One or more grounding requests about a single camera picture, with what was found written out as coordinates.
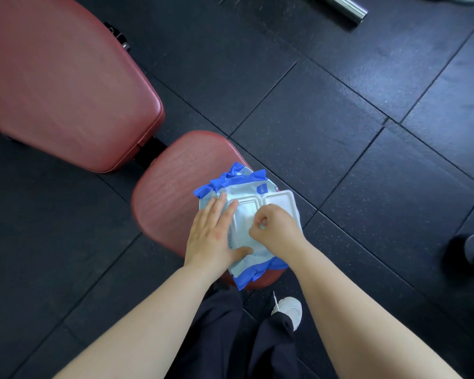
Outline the person's right hand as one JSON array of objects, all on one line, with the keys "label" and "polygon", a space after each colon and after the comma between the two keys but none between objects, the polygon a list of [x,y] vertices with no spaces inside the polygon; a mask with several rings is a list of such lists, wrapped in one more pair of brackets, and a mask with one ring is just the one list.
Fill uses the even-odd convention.
[{"label": "person's right hand", "polygon": [[289,266],[293,266],[297,256],[308,248],[308,241],[296,220],[286,210],[275,204],[267,204],[259,208],[254,216],[249,235]]}]

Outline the person's left hand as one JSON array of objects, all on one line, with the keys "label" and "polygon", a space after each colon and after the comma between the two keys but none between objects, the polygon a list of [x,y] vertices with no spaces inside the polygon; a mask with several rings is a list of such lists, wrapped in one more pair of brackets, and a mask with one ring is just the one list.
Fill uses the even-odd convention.
[{"label": "person's left hand", "polygon": [[190,229],[184,258],[184,266],[196,271],[201,280],[209,284],[219,279],[230,267],[223,266],[223,250],[230,248],[228,245],[228,231],[239,203],[238,200],[233,200],[226,208],[228,229],[209,229],[211,198],[207,205],[199,210],[204,211],[204,235],[198,241],[191,241]]}]

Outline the blue white wet wipes packet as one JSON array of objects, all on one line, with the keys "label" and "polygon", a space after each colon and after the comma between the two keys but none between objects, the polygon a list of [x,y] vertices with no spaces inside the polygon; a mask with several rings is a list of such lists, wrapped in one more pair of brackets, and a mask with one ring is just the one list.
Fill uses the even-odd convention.
[{"label": "blue white wet wipes packet", "polygon": [[194,195],[199,199],[199,209],[205,208],[211,197],[219,197],[221,193],[226,193],[223,210],[233,200],[239,202],[228,230],[229,247],[253,249],[253,254],[235,262],[228,269],[230,282],[240,291],[247,290],[258,283],[259,279],[265,278],[266,273],[280,272],[288,267],[264,245],[249,236],[256,212],[263,205],[278,205],[302,228],[300,214],[292,191],[280,191],[276,184],[267,178],[265,170],[252,171],[238,162],[234,163],[228,172],[194,190]]}]

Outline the person's left forearm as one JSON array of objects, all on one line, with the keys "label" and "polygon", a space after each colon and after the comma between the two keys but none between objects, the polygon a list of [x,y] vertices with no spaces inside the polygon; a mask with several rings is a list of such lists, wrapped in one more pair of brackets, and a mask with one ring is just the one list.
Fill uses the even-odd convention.
[{"label": "person's left forearm", "polygon": [[185,264],[53,379],[163,379],[205,293],[225,269]]}]

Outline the person's right forearm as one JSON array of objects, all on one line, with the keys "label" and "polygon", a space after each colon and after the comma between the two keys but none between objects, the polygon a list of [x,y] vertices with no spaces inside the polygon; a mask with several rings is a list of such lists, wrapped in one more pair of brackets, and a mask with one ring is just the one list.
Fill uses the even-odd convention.
[{"label": "person's right forearm", "polygon": [[340,379],[462,379],[308,241],[294,241],[281,258]]}]

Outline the red padded bench seat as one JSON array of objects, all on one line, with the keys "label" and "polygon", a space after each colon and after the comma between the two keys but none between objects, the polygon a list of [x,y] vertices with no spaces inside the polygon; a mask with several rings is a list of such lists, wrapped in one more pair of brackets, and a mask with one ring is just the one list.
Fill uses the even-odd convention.
[{"label": "red padded bench seat", "polygon": [[[131,206],[142,233],[185,257],[200,210],[194,190],[228,172],[236,162],[248,167],[232,143],[216,133],[192,131],[176,140],[152,162],[133,191]],[[266,273],[250,289],[274,283],[286,269]],[[235,286],[228,270],[222,277]]]}]

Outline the white sneaker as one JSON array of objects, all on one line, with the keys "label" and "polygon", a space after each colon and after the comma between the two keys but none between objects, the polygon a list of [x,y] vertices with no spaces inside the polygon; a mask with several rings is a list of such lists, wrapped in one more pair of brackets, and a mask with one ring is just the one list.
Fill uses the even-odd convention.
[{"label": "white sneaker", "polygon": [[303,318],[303,309],[301,302],[293,297],[285,297],[278,300],[275,292],[272,292],[274,306],[270,315],[282,313],[291,319],[293,331],[297,331]]}]

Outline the dark navy trousers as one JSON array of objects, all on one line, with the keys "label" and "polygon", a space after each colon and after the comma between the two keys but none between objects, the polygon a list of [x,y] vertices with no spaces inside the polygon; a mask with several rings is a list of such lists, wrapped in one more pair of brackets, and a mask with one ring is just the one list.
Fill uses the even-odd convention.
[{"label": "dark navy trousers", "polygon": [[[227,379],[242,315],[239,291],[215,282],[164,379]],[[300,379],[294,332],[291,319],[282,313],[264,319],[254,337],[246,379]]]}]

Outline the red padded bench backrest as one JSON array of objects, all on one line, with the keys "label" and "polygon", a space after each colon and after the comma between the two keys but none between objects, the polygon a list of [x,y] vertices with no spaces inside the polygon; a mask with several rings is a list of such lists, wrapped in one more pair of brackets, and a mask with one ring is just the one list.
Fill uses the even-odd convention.
[{"label": "red padded bench backrest", "polygon": [[164,121],[122,44],[74,0],[0,0],[0,132],[91,172],[131,160]]}]

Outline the black adjustment knob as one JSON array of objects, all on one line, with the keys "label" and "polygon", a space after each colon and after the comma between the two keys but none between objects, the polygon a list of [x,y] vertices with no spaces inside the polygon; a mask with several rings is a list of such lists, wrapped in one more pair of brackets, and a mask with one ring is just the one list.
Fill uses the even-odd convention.
[{"label": "black adjustment knob", "polygon": [[118,30],[116,27],[114,27],[112,24],[108,22],[104,22],[105,27],[113,34],[113,36],[118,40],[120,45],[127,51],[129,52],[131,50],[130,45],[128,43],[127,38],[125,35]]}]

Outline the chrome barbell bar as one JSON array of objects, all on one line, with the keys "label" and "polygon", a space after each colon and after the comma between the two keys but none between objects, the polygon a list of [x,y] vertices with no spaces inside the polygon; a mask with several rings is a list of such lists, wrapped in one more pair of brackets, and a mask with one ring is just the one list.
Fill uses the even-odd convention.
[{"label": "chrome barbell bar", "polygon": [[368,11],[353,0],[324,0],[331,7],[343,14],[355,24],[360,24],[368,14]]}]

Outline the black bench frame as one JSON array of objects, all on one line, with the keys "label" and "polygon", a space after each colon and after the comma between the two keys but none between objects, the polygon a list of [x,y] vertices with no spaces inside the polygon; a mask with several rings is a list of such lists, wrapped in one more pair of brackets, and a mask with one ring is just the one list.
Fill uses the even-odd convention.
[{"label": "black bench frame", "polygon": [[147,169],[167,147],[161,140],[151,137],[143,146],[139,146],[139,151],[133,159],[138,165]]}]

